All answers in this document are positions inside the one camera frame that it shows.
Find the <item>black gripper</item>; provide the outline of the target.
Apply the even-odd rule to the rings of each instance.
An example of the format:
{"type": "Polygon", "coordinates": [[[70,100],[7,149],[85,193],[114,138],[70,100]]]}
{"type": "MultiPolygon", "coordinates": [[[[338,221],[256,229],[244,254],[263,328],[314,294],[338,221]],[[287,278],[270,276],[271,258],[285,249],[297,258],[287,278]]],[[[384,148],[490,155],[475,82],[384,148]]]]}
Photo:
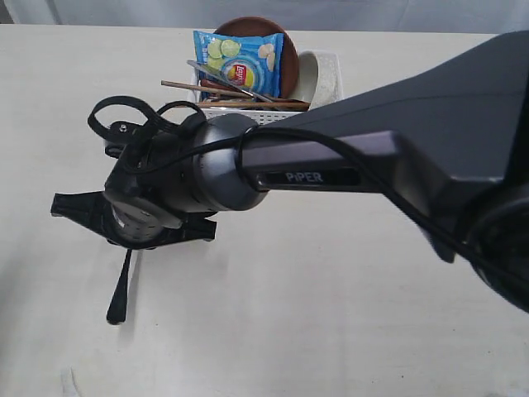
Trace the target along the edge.
{"type": "Polygon", "coordinates": [[[56,193],[50,213],[67,218],[127,249],[155,249],[180,242],[212,241],[217,224],[208,213],[186,213],[165,206],[123,159],[112,168],[104,190],[56,193]]]}

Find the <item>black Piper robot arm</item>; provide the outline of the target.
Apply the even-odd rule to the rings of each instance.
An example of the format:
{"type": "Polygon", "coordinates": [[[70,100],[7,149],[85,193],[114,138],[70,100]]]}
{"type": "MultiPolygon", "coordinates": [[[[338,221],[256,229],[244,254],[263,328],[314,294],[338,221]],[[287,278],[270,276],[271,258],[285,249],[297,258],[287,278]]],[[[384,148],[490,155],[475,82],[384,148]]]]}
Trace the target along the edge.
{"type": "Polygon", "coordinates": [[[483,42],[422,74],[259,125],[198,103],[180,124],[130,96],[143,124],[90,128],[116,159],[101,191],[56,194],[51,214],[129,252],[215,237],[214,214],[272,190],[382,194],[445,262],[528,308],[528,34],[483,42]]]}

